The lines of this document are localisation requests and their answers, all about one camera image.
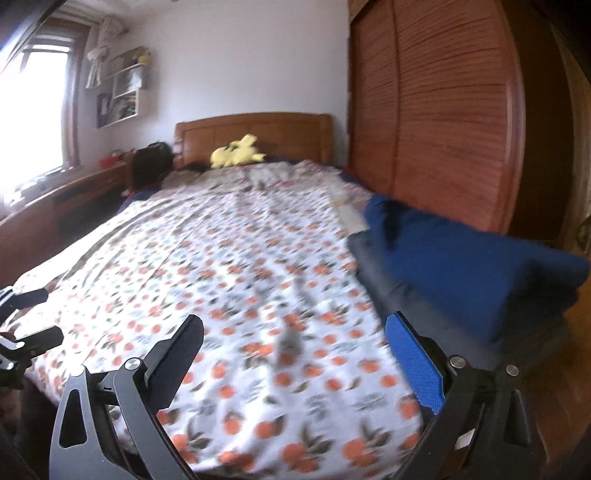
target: bed sheet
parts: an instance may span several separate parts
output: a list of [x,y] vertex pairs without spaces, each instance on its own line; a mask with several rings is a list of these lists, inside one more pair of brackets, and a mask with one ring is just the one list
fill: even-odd
[[[27,372],[57,403],[68,371],[116,369],[190,313],[205,338],[158,419],[196,472],[357,479],[394,473],[416,445],[418,403],[355,278],[336,172],[304,162],[184,175],[15,288],[46,304],[18,336],[66,338]],[[117,408],[124,446],[133,450]]]

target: red object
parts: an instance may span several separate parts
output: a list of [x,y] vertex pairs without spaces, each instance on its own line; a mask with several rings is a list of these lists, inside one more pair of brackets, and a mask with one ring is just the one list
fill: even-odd
[[111,157],[105,157],[102,160],[99,160],[99,164],[101,168],[111,168],[115,166],[117,160],[119,160],[119,156],[113,155]]

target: ceiling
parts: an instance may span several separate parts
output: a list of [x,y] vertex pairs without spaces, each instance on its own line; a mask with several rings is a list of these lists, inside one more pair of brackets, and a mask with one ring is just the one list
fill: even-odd
[[112,15],[129,25],[171,9],[175,4],[174,0],[68,0],[62,10],[76,10],[93,19]]

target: wooden desk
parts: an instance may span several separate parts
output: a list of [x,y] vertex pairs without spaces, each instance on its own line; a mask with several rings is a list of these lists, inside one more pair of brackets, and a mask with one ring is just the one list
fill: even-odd
[[0,288],[40,265],[113,216],[123,202],[120,163],[75,180],[0,222]]

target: metal screw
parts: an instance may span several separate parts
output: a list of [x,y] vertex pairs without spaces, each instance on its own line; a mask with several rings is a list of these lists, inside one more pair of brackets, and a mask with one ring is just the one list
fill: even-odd
[[79,377],[84,373],[84,365],[75,365],[70,368],[70,375],[73,377]]
[[507,373],[512,377],[516,377],[519,373],[519,369],[515,365],[507,365],[505,370],[507,370]]
[[453,356],[449,359],[449,364],[453,368],[464,368],[466,366],[466,360],[464,360],[461,356]]
[[130,358],[125,362],[125,368],[127,370],[135,370],[142,364],[142,361],[139,358]]

